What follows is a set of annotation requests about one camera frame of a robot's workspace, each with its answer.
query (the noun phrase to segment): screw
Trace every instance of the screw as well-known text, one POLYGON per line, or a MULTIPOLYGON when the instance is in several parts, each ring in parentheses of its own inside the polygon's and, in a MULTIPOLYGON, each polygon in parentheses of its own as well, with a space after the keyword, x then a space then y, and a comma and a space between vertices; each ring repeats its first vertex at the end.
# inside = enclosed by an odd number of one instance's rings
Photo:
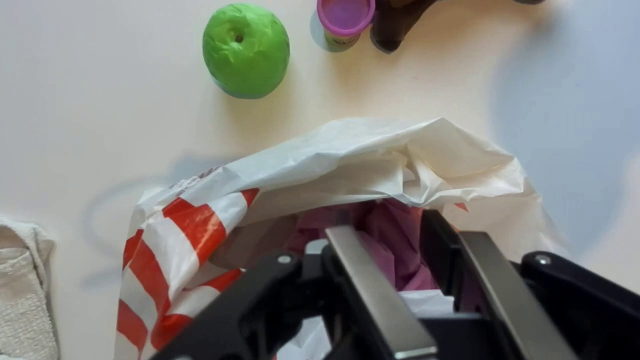
POLYGON ((536 261, 541 263, 542 265, 551 264, 551 258, 542 254, 536 256, 536 261))
POLYGON ((291 262, 291 257, 289 255, 283 255, 278 258, 278 262, 281 264, 288 264, 291 262))

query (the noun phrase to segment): red and white striped bag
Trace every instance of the red and white striped bag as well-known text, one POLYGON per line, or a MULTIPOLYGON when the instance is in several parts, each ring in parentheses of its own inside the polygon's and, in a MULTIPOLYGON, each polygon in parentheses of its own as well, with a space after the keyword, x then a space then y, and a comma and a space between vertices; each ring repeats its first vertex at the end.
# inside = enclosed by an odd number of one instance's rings
POLYGON ((519 162, 497 146, 445 119, 337 120, 143 196, 124 250, 115 359, 148 359, 241 276, 211 258, 247 259, 269 241, 220 247, 234 229, 386 197, 487 231, 510 259, 565 253, 519 162))

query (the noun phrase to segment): purple lid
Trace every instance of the purple lid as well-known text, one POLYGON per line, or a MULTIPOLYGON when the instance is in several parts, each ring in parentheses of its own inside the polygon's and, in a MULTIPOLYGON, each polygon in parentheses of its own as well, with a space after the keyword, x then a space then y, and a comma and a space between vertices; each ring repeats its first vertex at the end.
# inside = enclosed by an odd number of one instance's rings
POLYGON ((361 33, 373 19, 376 0, 317 0, 320 23, 339 37, 361 33))

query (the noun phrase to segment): white towel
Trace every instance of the white towel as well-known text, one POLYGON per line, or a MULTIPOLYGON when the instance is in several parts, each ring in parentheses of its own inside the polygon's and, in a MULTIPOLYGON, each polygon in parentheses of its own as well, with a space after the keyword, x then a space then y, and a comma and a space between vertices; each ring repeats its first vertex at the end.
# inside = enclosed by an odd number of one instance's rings
POLYGON ((39 226, 0 218, 0 360, 58 359, 43 265, 52 248, 39 226))

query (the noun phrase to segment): table surface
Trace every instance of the table surface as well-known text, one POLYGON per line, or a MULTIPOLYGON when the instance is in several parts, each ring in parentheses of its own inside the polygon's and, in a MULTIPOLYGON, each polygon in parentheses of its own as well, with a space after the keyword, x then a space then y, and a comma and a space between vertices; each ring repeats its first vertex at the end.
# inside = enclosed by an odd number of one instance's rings
POLYGON ((291 39, 284 82, 225 95, 201 38, 222 0, 0 2, 0 215, 57 239, 61 358, 112 359, 141 191, 348 116, 446 117, 518 156, 583 265, 640 291, 640 2, 450 0, 394 54, 327 51, 312 0, 254 0, 291 39))

